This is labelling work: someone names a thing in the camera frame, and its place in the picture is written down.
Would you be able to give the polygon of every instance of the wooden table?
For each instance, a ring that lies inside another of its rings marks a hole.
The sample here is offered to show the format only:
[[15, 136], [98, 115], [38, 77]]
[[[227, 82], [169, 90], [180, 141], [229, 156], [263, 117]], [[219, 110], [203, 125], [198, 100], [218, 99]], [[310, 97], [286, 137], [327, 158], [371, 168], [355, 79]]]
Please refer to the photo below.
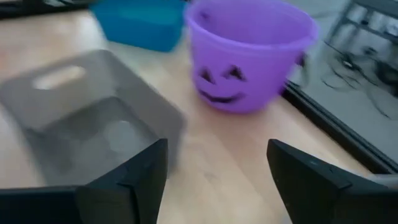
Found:
[[[205, 105], [190, 81], [187, 41], [171, 54], [108, 45], [89, 12], [0, 22], [0, 81], [108, 47], [178, 106], [188, 121], [178, 169], [166, 184], [161, 224], [290, 223], [267, 163], [270, 138], [342, 168], [368, 173], [283, 98], [244, 116]], [[12, 121], [3, 109], [0, 115], [0, 187], [43, 185]]]

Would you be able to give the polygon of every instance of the jack-o'-lantern face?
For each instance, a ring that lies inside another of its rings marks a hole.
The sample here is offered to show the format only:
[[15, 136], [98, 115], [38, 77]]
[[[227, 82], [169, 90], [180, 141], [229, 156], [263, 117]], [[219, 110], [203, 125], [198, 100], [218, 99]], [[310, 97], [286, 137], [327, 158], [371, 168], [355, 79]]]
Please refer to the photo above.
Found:
[[[213, 75], [210, 73], [210, 71], [207, 68], [203, 68], [199, 72], [199, 76], [201, 79], [203, 79], [204, 82], [211, 83], [212, 85], [217, 85], [215, 79], [213, 78]], [[225, 71], [224, 74], [222, 74], [222, 77], [226, 80], [235, 79], [239, 82], [247, 81], [241, 69], [239, 69], [235, 65], [231, 66], [227, 71]], [[202, 96], [204, 96], [207, 100], [209, 100], [212, 103], [224, 103], [224, 104], [235, 103], [240, 99], [244, 98], [244, 93], [242, 92], [237, 92], [229, 96], [215, 96], [201, 89], [199, 89], [198, 91]]]

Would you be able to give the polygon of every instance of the plastic bucket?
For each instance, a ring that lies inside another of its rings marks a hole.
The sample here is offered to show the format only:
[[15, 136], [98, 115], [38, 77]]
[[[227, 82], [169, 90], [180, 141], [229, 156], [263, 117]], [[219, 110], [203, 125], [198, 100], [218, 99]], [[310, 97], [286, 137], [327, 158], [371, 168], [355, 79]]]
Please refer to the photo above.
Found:
[[277, 96], [318, 37], [308, 14], [278, 0], [197, 0], [185, 18], [200, 97], [235, 113], [261, 109]]

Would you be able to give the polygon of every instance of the blue plastic container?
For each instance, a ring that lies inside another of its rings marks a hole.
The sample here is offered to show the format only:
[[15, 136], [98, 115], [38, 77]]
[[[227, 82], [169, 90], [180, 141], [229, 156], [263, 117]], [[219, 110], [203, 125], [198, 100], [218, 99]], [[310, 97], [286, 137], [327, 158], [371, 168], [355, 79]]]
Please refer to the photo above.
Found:
[[102, 0], [91, 10], [110, 41], [168, 52], [181, 36], [181, 0]]

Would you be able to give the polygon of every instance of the smiling mouth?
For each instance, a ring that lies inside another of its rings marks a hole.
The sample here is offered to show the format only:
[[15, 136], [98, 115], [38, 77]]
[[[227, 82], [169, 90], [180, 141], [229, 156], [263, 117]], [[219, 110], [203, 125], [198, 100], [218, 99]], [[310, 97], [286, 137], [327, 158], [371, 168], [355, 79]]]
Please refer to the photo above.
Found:
[[199, 92], [202, 96], [206, 97], [208, 100], [210, 100], [213, 103], [234, 103], [235, 101], [238, 101], [243, 97], [242, 93], [237, 93], [230, 97], [216, 97], [216, 96], [211, 96], [210, 94], [208, 94], [203, 90], [199, 90]]

